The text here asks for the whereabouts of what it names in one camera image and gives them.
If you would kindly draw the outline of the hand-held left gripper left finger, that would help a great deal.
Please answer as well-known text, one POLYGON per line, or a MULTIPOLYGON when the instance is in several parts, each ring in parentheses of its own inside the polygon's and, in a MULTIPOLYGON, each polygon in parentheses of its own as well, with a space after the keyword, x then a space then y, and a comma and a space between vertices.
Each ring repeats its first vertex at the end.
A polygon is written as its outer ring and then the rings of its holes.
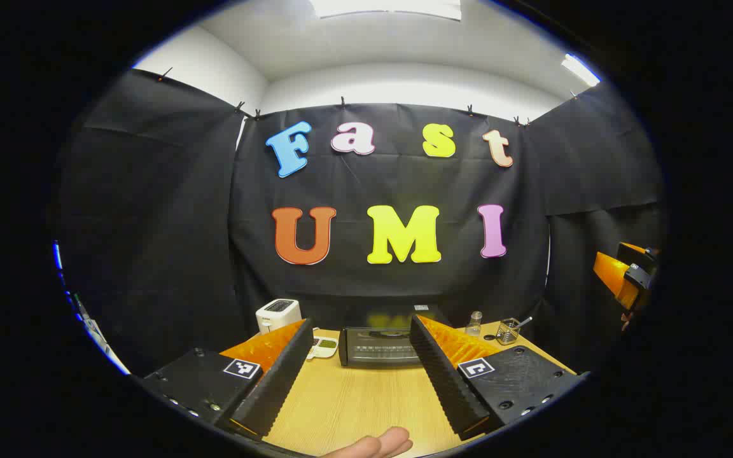
POLYGON ((312 319, 222 352, 194 349, 141 379, 201 423, 261 440, 270 434, 314 341, 312 319))

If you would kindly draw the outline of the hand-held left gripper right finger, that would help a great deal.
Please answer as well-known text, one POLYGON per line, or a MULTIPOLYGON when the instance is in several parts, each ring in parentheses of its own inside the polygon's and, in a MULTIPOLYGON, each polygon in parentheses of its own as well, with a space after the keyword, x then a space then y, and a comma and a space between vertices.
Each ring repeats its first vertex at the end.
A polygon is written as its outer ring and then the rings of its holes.
POLYGON ((411 319, 409 337, 460 440, 531 417, 589 376, 527 346, 501 350, 420 315, 411 319))

